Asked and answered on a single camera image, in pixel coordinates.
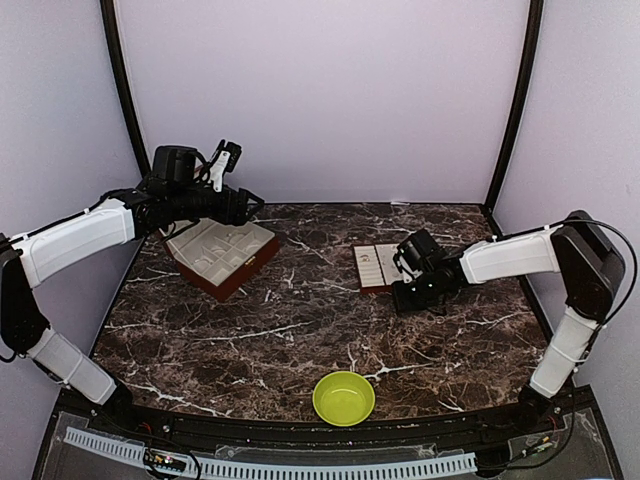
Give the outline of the brown ring earring tray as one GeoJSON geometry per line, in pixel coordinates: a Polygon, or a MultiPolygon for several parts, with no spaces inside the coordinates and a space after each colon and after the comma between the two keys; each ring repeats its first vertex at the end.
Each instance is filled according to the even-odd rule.
{"type": "Polygon", "coordinates": [[[396,244],[355,245],[353,253],[362,294],[390,292],[403,280],[393,260],[396,244]]]}

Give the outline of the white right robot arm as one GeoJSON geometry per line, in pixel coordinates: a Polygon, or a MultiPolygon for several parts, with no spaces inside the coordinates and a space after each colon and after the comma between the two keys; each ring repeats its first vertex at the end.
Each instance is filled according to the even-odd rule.
{"type": "Polygon", "coordinates": [[[393,263],[402,276],[392,285],[398,313],[428,310],[462,289],[502,279],[556,277],[565,294],[564,308],[510,413],[511,426],[521,434],[534,432],[547,420],[556,396],[629,300],[639,273],[629,239],[584,210],[457,250],[418,230],[395,248],[393,263]]]}

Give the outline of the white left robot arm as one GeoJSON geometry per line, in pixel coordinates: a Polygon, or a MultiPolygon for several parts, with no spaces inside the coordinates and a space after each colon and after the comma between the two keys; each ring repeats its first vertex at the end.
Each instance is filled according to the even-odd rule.
{"type": "Polygon", "coordinates": [[[60,332],[42,310],[38,293],[80,272],[102,252],[202,220],[243,226],[262,209],[263,199],[225,178],[242,155],[240,145],[221,140],[210,157],[196,148],[162,145],[151,170],[135,187],[108,190],[91,206],[30,232],[1,238],[1,342],[10,351],[2,362],[28,359],[62,386],[97,407],[120,436],[141,427],[140,412],[126,401],[130,392],[60,332]]]}

